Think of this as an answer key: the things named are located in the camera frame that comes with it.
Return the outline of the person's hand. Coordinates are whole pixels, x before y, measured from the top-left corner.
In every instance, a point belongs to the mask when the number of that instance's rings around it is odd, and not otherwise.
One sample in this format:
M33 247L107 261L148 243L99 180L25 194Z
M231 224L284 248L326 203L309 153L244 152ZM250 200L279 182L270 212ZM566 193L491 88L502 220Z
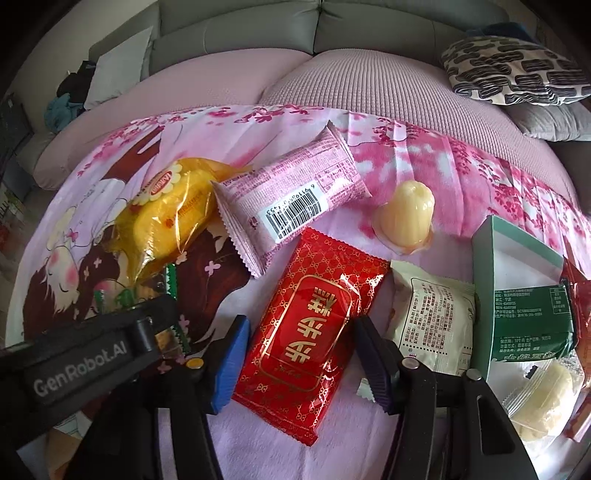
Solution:
M47 434L45 459L51 480L61 480L81 439L52 429Z

